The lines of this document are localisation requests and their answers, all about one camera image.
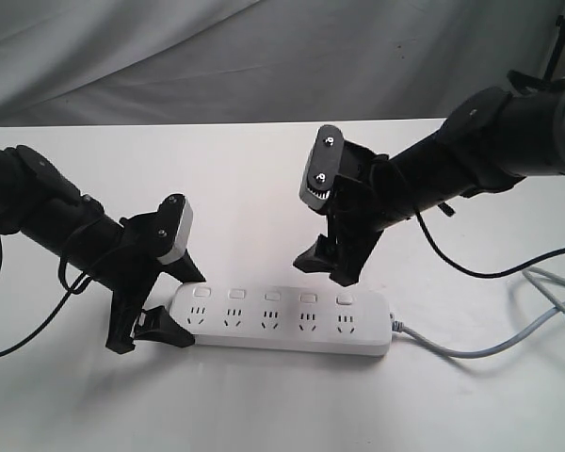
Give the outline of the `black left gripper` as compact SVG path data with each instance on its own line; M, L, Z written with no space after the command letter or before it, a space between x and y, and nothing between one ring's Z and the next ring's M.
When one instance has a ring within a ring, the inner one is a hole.
M123 235L108 265L110 270L116 272L117 278L112 289L106 339L106 347L118 354L132 351L135 348L134 339L173 347L194 345L194 335L179 325L164 305L142 309L162 272L179 283L205 282L188 251L168 265L161 264L157 259L160 245L156 228L158 208L153 212L119 220Z

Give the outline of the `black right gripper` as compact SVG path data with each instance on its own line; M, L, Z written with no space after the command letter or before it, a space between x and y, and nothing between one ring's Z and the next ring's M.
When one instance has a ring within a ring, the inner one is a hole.
M293 267L303 273L330 273L340 286L356 284L382 235L382 202L376 193L373 171L389 160L351 141L326 140L324 149L336 160L326 211L327 233L301 253Z

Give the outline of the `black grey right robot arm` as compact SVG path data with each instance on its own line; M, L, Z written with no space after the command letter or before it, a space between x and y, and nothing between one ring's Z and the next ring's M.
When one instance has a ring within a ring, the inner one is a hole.
M321 126L309 153L300 199L327 231L294 266L351 286L382 233L449 201L513 189L533 176L565 176L565 77L516 71L510 89L491 87L458 106L440 128L389 156Z

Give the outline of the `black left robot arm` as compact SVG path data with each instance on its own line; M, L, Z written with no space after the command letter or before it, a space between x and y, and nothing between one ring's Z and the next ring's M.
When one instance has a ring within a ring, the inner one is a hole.
M45 156L24 145L0 150L0 238L21 233L56 255L68 296L92 282L110 290L105 345L118 354L137 340L194 345L165 307L144 307L163 273L180 283L204 282L187 250L192 219L187 197L173 193L153 212L114 220Z

